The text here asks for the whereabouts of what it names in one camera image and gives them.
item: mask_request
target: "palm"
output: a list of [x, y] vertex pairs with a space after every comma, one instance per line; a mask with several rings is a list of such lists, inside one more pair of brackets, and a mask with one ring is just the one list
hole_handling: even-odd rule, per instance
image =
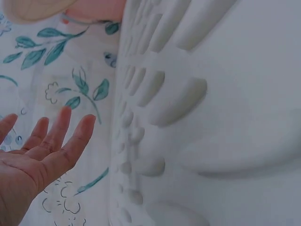
[[[71, 110], [63, 108], [48, 134], [48, 119], [42, 118], [20, 150], [0, 150], [0, 226], [18, 225], [37, 194], [79, 159], [92, 136], [95, 117], [84, 117], [61, 147], [70, 116]], [[12, 114], [0, 121], [0, 143], [16, 119]]]

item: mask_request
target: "floral pattern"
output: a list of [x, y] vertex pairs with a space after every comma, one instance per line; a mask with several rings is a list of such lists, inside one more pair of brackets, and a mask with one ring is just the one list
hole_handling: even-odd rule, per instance
[[0, 12], [0, 37], [6, 33], [10, 32], [12, 27], [12, 23], [8, 21], [4, 15]]
[[[101, 27], [101, 29], [104, 29], [105, 32], [103, 35], [105, 36], [112, 36], [117, 34], [120, 30], [120, 23], [113, 21], [101, 21], [99, 23], [103, 24], [102, 26], [99, 26], [99, 24], [97, 26], [98, 28]], [[24, 35], [23, 28], [14, 26], [0, 12], [0, 37], [9, 37], [9, 39], [13, 41], [12, 46], [10, 46], [11, 42], [1, 43], [3, 58], [0, 59], [0, 62], [5, 74], [0, 74], [0, 91], [3, 92], [0, 104], [7, 104], [8, 109], [8, 111], [3, 111], [2, 115], [4, 116], [12, 111], [20, 116], [16, 127], [10, 131], [2, 144], [0, 144], [0, 149], [4, 151], [21, 148], [25, 142], [24, 139], [26, 139], [26, 135], [30, 133], [32, 128], [31, 121], [34, 121], [32, 115], [41, 114], [40, 110], [42, 110], [44, 105], [39, 106], [41, 109], [36, 109], [35, 101], [40, 101], [41, 98], [35, 98], [36, 95], [39, 95], [39, 92], [36, 91], [36, 89], [32, 89], [32, 87], [38, 87], [42, 84], [40, 83], [43, 82], [41, 80], [36, 83], [35, 75], [39, 76], [41, 73], [44, 73], [43, 67], [45, 66], [47, 66], [47, 72], [54, 72], [56, 76], [60, 74], [61, 69], [67, 69], [70, 72], [66, 80], [64, 80], [66, 81], [65, 85], [63, 85], [59, 79], [54, 79], [51, 80], [51, 83], [46, 83], [47, 86], [42, 89], [42, 92], [45, 91], [45, 98], [42, 97], [43, 104], [49, 104], [49, 109], [52, 108], [53, 112], [57, 112], [61, 106], [67, 105], [70, 106], [72, 110], [76, 110], [78, 114], [81, 114], [81, 110], [84, 110], [83, 103], [86, 102], [87, 105], [92, 106], [92, 113], [95, 113], [97, 116], [98, 125], [102, 123], [99, 103], [109, 95], [109, 80], [105, 77], [98, 79], [99, 76], [93, 76], [93, 79], [91, 79], [92, 77], [86, 73], [88, 70], [80, 66], [83, 63], [87, 63], [87, 59], [84, 56], [76, 58], [76, 60], [79, 59], [77, 62], [79, 64], [78, 67], [74, 67], [73, 58], [67, 54], [65, 54], [66, 58], [64, 59], [72, 60], [67, 60], [68, 63], [66, 63], [66, 66], [63, 66], [63, 68], [49, 66], [53, 65], [54, 61], [62, 59], [62, 55], [70, 40], [82, 38], [83, 41], [85, 41], [85, 34], [89, 26], [85, 25], [82, 27], [82, 30], [70, 33], [67, 32], [67, 30], [63, 30], [63, 26], [54, 28], [48, 26], [54, 23], [45, 24], [47, 25], [43, 26], [43, 22], [35, 24], [35, 28], [41, 25], [38, 31], [30, 33], [31, 35]], [[26, 26], [24, 31], [28, 33], [28, 29], [31, 29], [30, 25]], [[106, 51], [105, 49], [111, 49], [111, 44], [110, 46], [106, 44], [95, 45], [95, 48], [100, 48], [101, 52], [103, 52], [103, 57], [100, 60], [106, 65], [101, 64], [102, 68], [116, 68], [116, 53]], [[11, 72], [11, 65], [13, 65], [14, 69], [17, 69], [19, 73], [16, 73], [16, 71]], [[103, 170], [104, 171], [95, 177], [94, 180], [82, 186], [76, 185], [75, 181], [70, 180], [71, 177], [65, 174], [39, 195], [39, 204], [47, 215], [49, 214], [50, 218], [54, 219], [50, 222], [50, 225], [85, 226], [86, 224], [95, 224], [93, 219], [86, 219], [84, 207], [88, 207], [91, 204], [85, 201], [85, 194], [93, 195], [93, 192], [89, 193], [90, 189], [98, 185], [109, 173], [107, 166], [105, 166]]]
[[48, 88], [45, 90], [45, 99], [50, 101], [52, 104], [57, 103], [58, 95], [64, 92], [73, 92], [74, 97], [69, 99], [65, 106], [71, 107], [72, 110], [76, 109], [82, 98], [86, 98], [90, 101], [94, 107], [97, 115], [99, 124], [102, 123], [99, 110], [95, 104], [96, 101], [105, 99], [109, 94], [110, 83], [107, 79], [104, 79], [93, 91], [92, 95], [89, 95], [89, 85], [87, 84], [87, 75], [83, 67], [80, 67], [78, 72], [73, 68], [72, 78], [78, 89], [72, 89], [69, 87], [59, 87], [57, 82], [48, 84]]
[[55, 40], [47, 41], [44, 43], [36, 43], [31, 38], [27, 36], [18, 36], [16, 37], [16, 46], [15, 48], [22, 48], [23, 51], [13, 53], [8, 55], [4, 60], [4, 64], [11, 63], [18, 58], [20, 58], [24, 51], [27, 49], [32, 49], [32, 51], [25, 54], [23, 63], [21, 65], [21, 70], [30, 68], [31, 66], [38, 63], [43, 56], [46, 54], [47, 57], [44, 61], [44, 66], [47, 66], [58, 59], [58, 57], [63, 53], [64, 48], [68, 41], [74, 38], [82, 36], [87, 30], [84, 30], [78, 34], [65, 34], [58, 31], [55, 28], [44, 28], [38, 32], [37, 37], [39, 38], [55, 38]]

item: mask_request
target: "white plastic object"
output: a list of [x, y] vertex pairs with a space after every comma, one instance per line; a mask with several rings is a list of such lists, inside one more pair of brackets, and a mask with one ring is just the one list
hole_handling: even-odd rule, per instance
[[138, 8], [138, 11], [136, 13], [136, 17], [135, 17], [135, 20], [134, 20], [135, 25], [139, 24], [140, 21], [141, 21], [142, 13], [144, 11], [144, 7], [145, 7], [146, 2], [147, 2], [147, 0], [141, 0], [140, 6]]
[[146, 69], [145, 68], [141, 68], [137, 70], [137, 73], [135, 73], [133, 79], [132, 79], [132, 84], [129, 88], [129, 95], [133, 96], [135, 95], [136, 91], [138, 90], [141, 82], [143, 81], [144, 77], [145, 77], [145, 73], [146, 73]]
[[120, 113], [119, 113], [120, 116], [123, 115], [124, 111], [126, 110], [126, 107], [127, 107], [127, 102], [124, 101], [124, 102], [122, 103], [122, 105], [121, 105], [121, 108], [120, 108]]
[[158, 5], [160, 4], [162, 0], [151, 0], [151, 2], [154, 4], [154, 5]]
[[144, 54], [145, 51], [147, 50], [150, 41], [151, 41], [151, 37], [153, 35], [153, 33], [156, 30], [156, 27], [160, 21], [162, 17], [162, 14], [153, 14], [150, 16], [149, 21], [145, 27], [144, 33], [139, 41], [138, 44], [138, 53], [139, 54]]
[[115, 139], [118, 139], [120, 136], [120, 130], [117, 130], [116, 133], [115, 133]]
[[197, 15], [192, 20], [191, 17], [187, 18], [186, 23], [183, 22], [185, 28], [174, 35], [175, 45], [184, 50], [191, 50], [196, 47], [236, 1], [202, 0], [199, 2]]
[[170, 1], [167, 11], [162, 16], [150, 41], [150, 50], [159, 52], [168, 42], [179, 25], [191, 0]]
[[161, 156], [149, 154], [138, 158], [133, 163], [133, 169], [136, 173], [148, 177], [156, 177], [163, 174], [165, 169], [165, 160]]
[[133, 144], [138, 144], [144, 137], [145, 129], [142, 127], [134, 128], [130, 136], [130, 140]]
[[301, 109], [254, 119], [203, 137], [183, 150], [178, 161], [198, 173], [227, 173], [274, 166], [301, 150]]
[[126, 221], [126, 222], [128, 222], [128, 223], [131, 223], [131, 222], [132, 222], [132, 217], [131, 217], [130, 213], [127, 211], [126, 208], [124, 208], [124, 207], [120, 208], [120, 211], [119, 211], [119, 212], [120, 212], [121, 218], [122, 218], [124, 221]]
[[124, 189], [123, 189], [123, 186], [121, 184], [117, 184], [117, 191], [119, 193], [123, 193]]
[[189, 78], [175, 97], [162, 100], [149, 115], [149, 123], [160, 127], [174, 123], [187, 114], [206, 94], [205, 79]]
[[144, 10], [142, 12], [142, 15], [145, 16], [145, 17], [148, 17], [151, 13], [152, 8], [153, 8], [153, 4], [151, 3], [151, 1], [148, 0], [146, 2], [146, 5], [145, 5]]
[[127, 113], [122, 118], [122, 127], [129, 127], [133, 121], [134, 113], [131, 110], [128, 110]]
[[156, 226], [210, 226], [203, 216], [172, 202], [149, 204], [146, 212]]
[[132, 172], [132, 165], [130, 162], [124, 162], [119, 166], [119, 169], [124, 174], [130, 174]]
[[134, 73], [135, 73], [135, 67], [131, 66], [130, 69], [128, 70], [128, 72], [127, 72], [127, 78], [126, 78], [126, 81], [125, 81], [125, 88], [126, 89], [130, 85], [130, 83], [133, 79]]
[[124, 151], [126, 145], [124, 143], [121, 143], [117, 149], [117, 153], [120, 154]]
[[162, 71], [155, 71], [153, 74], [148, 74], [148, 79], [143, 85], [142, 92], [139, 95], [138, 106], [145, 107], [153, 97], [159, 92], [161, 86], [164, 83], [165, 73]]
[[135, 205], [142, 205], [143, 204], [143, 196], [139, 191], [134, 189], [128, 189], [127, 195], [131, 203]]

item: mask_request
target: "small teal dot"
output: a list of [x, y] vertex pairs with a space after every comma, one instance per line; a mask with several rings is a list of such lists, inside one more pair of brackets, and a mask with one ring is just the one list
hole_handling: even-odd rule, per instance
[[16, 144], [17, 144], [17, 145], [22, 145], [22, 144], [23, 144], [23, 139], [22, 139], [21, 136], [17, 136], [17, 137], [16, 137]]
[[4, 143], [6, 144], [6, 145], [10, 145], [11, 144], [11, 142], [12, 142], [12, 137], [11, 137], [11, 135], [7, 135], [5, 138], [4, 138]]

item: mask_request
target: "white plastic surface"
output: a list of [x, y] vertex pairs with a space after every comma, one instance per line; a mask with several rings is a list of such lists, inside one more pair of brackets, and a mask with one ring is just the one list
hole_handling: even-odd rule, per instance
[[[121, 129], [120, 96], [134, 119], [112, 139], [112, 147], [126, 147], [117, 155], [112, 148], [111, 166], [131, 163], [130, 173], [110, 174], [112, 226], [118, 219], [125, 226], [301, 225], [301, 2], [191, 0], [177, 26], [175, 0], [147, 0], [149, 15], [131, 23], [140, 3], [128, 0], [122, 25], [120, 49], [135, 38], [131, 54], [119, 52], [112, 131]], [[164, 21], [175, 27], [170, 38]], [[154, 41], [152, 49], [160, 36], [166, 43]], [[142, 51], [134, 51], [138, 46]], [[123, 83], [127, 66], [146, 69], [132, 96], [134, 80], [128, 88]], [[154, 79], [158, 72], [164, 77]], [[144, 135], [135, 143], [138, 128]], [[155, 156], [165, 162], [158, 174]], [[139, 161], [155, 176], [140, 173]], [[143, 203], [116, 184], [138, 191]], [[118, 214], [121, 207], [131, 224]]]

